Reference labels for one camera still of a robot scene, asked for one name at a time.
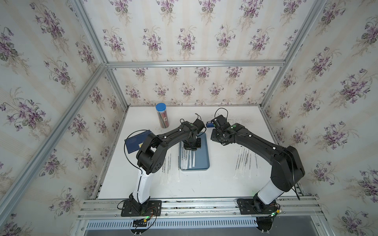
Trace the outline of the clear tube of coloured pencils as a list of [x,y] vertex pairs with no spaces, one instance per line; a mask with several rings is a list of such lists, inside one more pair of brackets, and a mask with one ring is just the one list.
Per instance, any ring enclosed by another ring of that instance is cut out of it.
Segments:
[[169,121],[167,116],[167,107],[165,103],[158,103],[156,105],[156,111],[158,115],[158,119],[160,122],[160,126],[162,128],[168,128],[169,127]]

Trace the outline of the aluminium mounting rail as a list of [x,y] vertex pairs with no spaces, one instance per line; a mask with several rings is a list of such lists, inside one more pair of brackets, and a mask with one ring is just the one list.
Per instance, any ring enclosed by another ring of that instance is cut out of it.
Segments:
[[[158,211],[158,218],[199,218],[199,217],[236,217],[241,214],[236,197],[220,198],[165,198],[161,204],[146,210],[150,216]],[[279,216],[323,216],[315,197],[281,196],[276,200],[280,207]],[[122,218],[141,218],[142,215],[131,213],[123,207],[120,199],[85,200],[77,214],[78,220],[105,220]]]

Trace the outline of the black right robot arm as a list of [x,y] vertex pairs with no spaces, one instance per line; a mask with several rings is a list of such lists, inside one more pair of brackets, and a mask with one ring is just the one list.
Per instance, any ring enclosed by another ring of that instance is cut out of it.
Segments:
[[271,165],[270,181],[254,195],[252,205],[262,211],[285,192],[289,192],[304,176],[305,169],[299,153],[293,146],[276,145],[250,132],[243,125],[230,124],[219,115],[211,120],[214,125],[211,140],[223,146],[241,145],[266,160]]

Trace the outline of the dark blue book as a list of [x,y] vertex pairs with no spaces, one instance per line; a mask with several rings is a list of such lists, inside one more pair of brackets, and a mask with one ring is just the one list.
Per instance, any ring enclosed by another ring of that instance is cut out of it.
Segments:
[[147,138],[147,136],[151,134],[150,130],[144,130],[139,134],[132,135],[125,139],[125,144],[127,148],[128,154],[133,152],[139,151],[143,145],[143,142]]

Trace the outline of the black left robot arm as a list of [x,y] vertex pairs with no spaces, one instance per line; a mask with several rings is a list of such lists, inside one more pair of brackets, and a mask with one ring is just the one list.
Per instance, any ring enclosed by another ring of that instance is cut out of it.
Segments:
[[153,175],[162,167],[167,151],[182,142],[185,150],[201,148],[200,133],[205,124],[200,119],[193,123],[183,121],[178,128],[164,134],[149,134],[136,154],[140,171],[132,199],[142,205],[150,198]]

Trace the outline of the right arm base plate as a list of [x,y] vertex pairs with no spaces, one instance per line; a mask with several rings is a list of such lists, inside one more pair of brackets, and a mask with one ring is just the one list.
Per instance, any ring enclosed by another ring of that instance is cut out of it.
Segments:
[[270,204],[264,204],[259,198],[239,198],[237,205],[242,215],[276,215],[280,212],[280,206],[273,201]]

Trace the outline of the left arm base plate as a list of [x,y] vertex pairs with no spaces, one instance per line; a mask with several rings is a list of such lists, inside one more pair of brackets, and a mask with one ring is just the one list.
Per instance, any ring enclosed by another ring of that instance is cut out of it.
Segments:
[[121,207],[121,217],[132,216],[160,216],[162,209],[162,201],[148,200],[145,203],[139,203],[135,199],[136,195],[130,194],[129,198],[123,201]]

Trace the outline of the blue storage tray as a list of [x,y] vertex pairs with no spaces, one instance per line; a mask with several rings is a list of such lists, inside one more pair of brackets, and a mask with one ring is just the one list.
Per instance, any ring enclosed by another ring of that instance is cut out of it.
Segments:
[[181,171],[206,171],[210,167],[210,160],[209,160],[209,152],[208,152],[208,145],[207,145],[207,136],[206,134],[202,134],[201,138],[201,148],[195,150],[195,167],[190,168],[187,170],[187,150],[186,151],[186,160],[185,164],[186,167],[184,170],[180,168],[180,157],[181,157],[181,150],[184,148],[183,142],[179,145],[179,168]]

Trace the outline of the blue stapler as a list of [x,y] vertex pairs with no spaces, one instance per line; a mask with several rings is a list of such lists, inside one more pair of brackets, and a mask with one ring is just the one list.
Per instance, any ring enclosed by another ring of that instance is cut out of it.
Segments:
[[214,124],[213,124],[211,121],[208,121],[208,122],[206,123],[206,127],[207,127],[207,128],[214,128],[215,126],[214,126]]

